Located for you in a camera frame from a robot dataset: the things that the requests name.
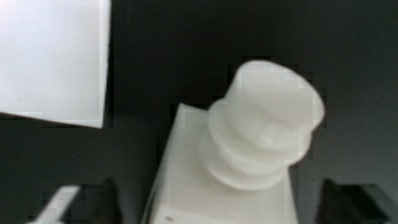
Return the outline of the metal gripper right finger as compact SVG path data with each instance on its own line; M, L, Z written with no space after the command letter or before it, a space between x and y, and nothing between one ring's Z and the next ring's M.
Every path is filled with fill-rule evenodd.
M398 224L398 202L374 184L323 180L316 224Z

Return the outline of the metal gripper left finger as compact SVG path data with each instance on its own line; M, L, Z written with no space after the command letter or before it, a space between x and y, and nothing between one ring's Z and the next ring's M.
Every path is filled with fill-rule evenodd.
M99 184L62 185L26 224L122 224L113 180L106 178Z

